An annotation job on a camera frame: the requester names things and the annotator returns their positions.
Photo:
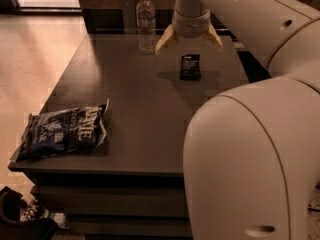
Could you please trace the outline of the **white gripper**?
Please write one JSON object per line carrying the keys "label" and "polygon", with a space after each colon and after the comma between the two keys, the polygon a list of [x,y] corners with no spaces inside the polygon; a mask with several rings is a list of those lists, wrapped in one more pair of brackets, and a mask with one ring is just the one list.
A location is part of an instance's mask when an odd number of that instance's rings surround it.
{"label": "white gripper", "polygon": [[155,47],[155,54],[159,55],[163,48],[177,39],[176,33],[184,38],[197,38],[203,35],[205,42],[222,50],[223,44],[215,28],[211,24],[210,11],[206,10],[200,16],[184,16],[177,10],[174,11],[172,24],[164,31]]}

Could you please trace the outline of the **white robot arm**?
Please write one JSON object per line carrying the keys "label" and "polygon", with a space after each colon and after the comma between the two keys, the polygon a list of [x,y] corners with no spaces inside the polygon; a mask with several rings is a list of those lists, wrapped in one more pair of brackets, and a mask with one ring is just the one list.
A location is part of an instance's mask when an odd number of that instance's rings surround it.
{"label": "white robot arm", "polygon": [[176,0],[173,34],[208,34],[215,15],[270,79],[220,93],[189,123],[183,148],[194,240],[307,240],[320,178],[320,12],[297,0]]}

